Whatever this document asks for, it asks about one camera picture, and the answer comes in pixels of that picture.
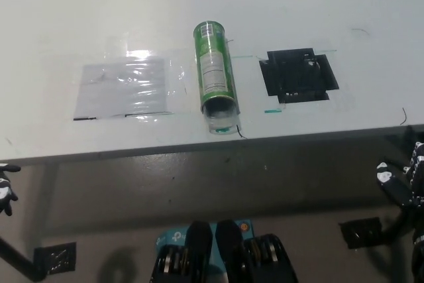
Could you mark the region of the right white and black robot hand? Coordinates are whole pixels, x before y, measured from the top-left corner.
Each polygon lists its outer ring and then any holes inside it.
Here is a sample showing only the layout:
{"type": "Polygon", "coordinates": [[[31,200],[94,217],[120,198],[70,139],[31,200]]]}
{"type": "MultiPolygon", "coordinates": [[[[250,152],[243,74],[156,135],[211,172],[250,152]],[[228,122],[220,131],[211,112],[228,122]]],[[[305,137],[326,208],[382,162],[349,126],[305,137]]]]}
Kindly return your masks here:
{"type": "Polygon", "coordinates": [[[376,167],[377,183],[406,216],[413,239],[423,236],[423,143],[416,142],[409,163],[384,158],[376,167]]]}

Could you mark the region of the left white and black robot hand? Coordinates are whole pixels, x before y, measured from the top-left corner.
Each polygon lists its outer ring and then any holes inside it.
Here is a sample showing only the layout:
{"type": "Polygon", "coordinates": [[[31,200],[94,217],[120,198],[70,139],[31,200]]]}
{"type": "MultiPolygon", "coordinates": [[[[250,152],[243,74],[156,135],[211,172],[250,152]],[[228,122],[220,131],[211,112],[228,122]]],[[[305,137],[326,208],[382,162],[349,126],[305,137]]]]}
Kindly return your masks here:
{"type": "Polygon", "coordinates": [[[7,173],[17,173],[21,171],[21,167],[14,164],[1,163],[1,212],[5,212],[7,216],[12,216],[12,201],[17,201],[18,197],[12,189],[11,181],[7,173]]]}

